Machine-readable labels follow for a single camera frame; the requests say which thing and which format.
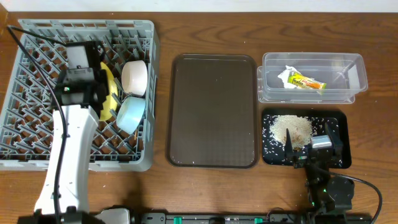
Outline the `white tissue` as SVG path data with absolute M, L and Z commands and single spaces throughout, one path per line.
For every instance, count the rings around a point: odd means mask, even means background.
M 297 88 L 296 85 L 289 83 L 288 79 L 291 73 L 296 72 L 297 70 L 294 67 L 285 66 L 285 70 L 281 72 L 277 77 L 282 80 L 283 86 L 286 89 L 294 89 Z

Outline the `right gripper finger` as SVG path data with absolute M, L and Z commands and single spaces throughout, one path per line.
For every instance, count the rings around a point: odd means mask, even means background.
M 289 133 L 288 129 L 286 129 L 286 141 L 285 141 L 284 151 L 285 151 L 286 156 L 292 156 L 294 154 L 293 147 L 292 147 L 292 141 L 291 141 L 290 133 Z
M 330 138 L 330 141 L 332 143 L 332 146 L 334 148 L 342 148 L 342 141 L 339 137 L 339 135 L 337 135 L 328 125 L 328 123 L 325 123 L 325 132 L 328 135 L 328 137 Z

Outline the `light blue bowl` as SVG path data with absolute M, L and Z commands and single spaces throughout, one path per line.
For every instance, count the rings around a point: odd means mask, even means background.
M 122 103 L 116 118 L 116 124 L 122 131 L 132 134 L 143 117 L 146 101 L 143 98 L 127 97 Z

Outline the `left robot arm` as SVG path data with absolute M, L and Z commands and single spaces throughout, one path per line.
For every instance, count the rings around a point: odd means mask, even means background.
M 102 223 L 90 214 L 88 166 L 112 76 L 103 63 L 61 72 L 52 90 L 53 141 L 45 183 L 33 215 L 19 217 L 18 223 Z

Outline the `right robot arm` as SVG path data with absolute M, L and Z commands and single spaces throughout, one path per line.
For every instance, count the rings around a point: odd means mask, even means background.
M 300 155 L 293 150 L 289 131 L 286 131 L 285 158 L 293 167 L 305 169 L 308 200 L 312 208 L 302 215 L 302 223 L 347 223 L 346 211 L 352 209 L 354 183 L 332 174 L 329 168 L 342 159 L 343 141 L 329 125 L 325 134 L 312 138 L 310 147 Z

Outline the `yellow round plate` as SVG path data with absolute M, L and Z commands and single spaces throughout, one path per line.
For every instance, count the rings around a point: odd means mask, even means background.
M 114 75 L 112 74 L 111 70 L 109 67 L 104 63 L 100 63 L 101 68 L 106 71 L 106 76 L 108 79 L 108 88 L 109 88 L 109 93 L 106 96 L 106 100 L 103 103 L 103 109 L 101 110 L 99 120 L 100 121 L 107 121 L 112 117 L 111 110 L 116 110 L 118 107 L 118 103 L 116 100 L 113 98 L 113 93 L 118 96 L 118 87 L 114 81 Z

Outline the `green snack wrapper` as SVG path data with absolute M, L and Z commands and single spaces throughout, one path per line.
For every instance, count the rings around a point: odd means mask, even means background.
M 295 71 L 289 73 L 287 82 L 295 85 L 297 88 L 318 90 L 321 95 L 322 91 L 326 88 L 326 83 L 318 82 Z

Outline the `pink white bowl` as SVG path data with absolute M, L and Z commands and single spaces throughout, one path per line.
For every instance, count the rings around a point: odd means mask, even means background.
M 148 81 L 147 66 L 143 60 L 127 62 L 121 75 L 122 88 L 126 93 L 143 96 Z

